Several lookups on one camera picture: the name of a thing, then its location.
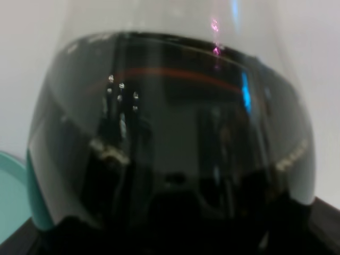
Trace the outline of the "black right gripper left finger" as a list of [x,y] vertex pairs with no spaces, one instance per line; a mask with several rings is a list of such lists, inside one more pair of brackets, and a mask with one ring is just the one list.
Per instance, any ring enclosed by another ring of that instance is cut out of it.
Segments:
[[49,229],[30,218],[1,244],[1,254],[111,254],[112,214],[69,214]]

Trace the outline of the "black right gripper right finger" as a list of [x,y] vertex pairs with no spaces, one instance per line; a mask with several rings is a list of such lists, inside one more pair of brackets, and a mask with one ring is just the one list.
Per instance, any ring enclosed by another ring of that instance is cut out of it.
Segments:
[[287,194],[262,206],[239,229],[239,254],[339,254],[339,210]]

